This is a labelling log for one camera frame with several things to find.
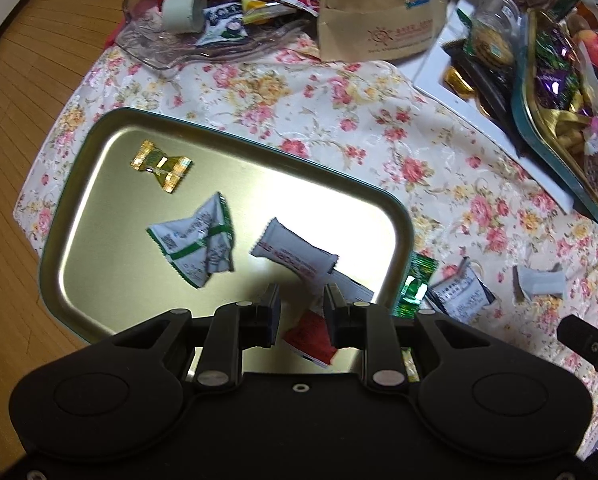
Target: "floral tablecloth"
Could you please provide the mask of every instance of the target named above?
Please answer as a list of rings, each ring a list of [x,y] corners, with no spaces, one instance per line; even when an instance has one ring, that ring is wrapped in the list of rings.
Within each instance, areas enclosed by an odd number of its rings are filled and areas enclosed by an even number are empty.
[[[568,314],[598,327],[598,226],[563,214],[484,135],[424,97],[387,62],[322,63],[306,36],[254,62],[194,63],[157,73],[109,48],[57,119],[14,209],[41,253],[74,158],[104,113],[122,106],[193,121],[350,174],[398,197],[416,250],[441,264],[470,256],[497,300],[474,326],[574,372],[594,399],[579,450],[598,440],[598,374],[556,340]],[[561,262],[563,300],[517,301],[512,267]]]

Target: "wooden floor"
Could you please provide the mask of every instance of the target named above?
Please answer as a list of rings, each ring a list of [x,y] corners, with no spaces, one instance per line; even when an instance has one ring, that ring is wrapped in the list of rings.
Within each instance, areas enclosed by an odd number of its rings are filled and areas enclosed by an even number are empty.
[[[28,371],[80,346],[46,313],[12,208],[48,130],[122,18],[122,0],[29,0],[0,37],[0,471],[23,453],[8,417]]]

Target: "clear plastic tray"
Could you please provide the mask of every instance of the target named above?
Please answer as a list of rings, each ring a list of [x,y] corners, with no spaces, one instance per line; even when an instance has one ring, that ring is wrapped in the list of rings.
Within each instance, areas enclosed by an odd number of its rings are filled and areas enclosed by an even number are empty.
[[[157,0],[124,0],[126,26],[116,42],[128,54],[156,70],[188,61],[228,61],[260,53],[294,38],[308,19],[283,18],[266,25],[247,25],[248,38],[239,43],[196,46],[199,34],[170,34],[163,30]]]

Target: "red apple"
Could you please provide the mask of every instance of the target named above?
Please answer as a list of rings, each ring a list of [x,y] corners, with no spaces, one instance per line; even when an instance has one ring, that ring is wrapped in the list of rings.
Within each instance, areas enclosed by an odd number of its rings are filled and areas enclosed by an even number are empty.
[[[572,39],[575,44],[579,44],[579,41],[583,42],[592,64],[598,68],[598,34],[594,30],[580,30]]]

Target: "paper bag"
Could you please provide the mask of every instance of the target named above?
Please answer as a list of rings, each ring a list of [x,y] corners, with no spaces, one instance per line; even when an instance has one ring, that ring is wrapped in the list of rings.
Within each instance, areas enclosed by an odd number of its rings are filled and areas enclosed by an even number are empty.
[[[397,59],[430,46],[445,24],[447,0],[320,0],[324,61]]]

